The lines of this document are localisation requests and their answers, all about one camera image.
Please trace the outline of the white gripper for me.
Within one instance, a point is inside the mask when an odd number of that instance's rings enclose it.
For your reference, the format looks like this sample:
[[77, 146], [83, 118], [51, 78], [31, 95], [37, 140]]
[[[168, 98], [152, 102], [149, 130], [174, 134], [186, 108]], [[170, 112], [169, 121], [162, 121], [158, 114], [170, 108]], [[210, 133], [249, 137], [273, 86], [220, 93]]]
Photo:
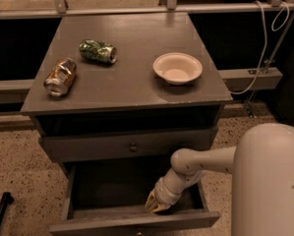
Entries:
[[180, 194], [174, 194], [168, 189], [164, 184], [163, 177], [161, 177], [156, 182], [154, 191], [151, 191], [147, 197], [145, 210], [153, 213], [169, 210], [180, 198]]

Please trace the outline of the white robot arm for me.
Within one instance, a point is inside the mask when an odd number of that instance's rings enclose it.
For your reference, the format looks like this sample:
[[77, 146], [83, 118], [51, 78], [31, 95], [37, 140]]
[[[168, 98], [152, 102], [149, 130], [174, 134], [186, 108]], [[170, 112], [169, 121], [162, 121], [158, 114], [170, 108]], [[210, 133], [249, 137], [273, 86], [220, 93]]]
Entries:
[[232, 236], [294, 236], [294, 127], [261, 124], [235, 147], [181, 148], [170, 164], [148, 195], [147, 211], [174, 206], [204, 172], [223, 172], [232, 176]]

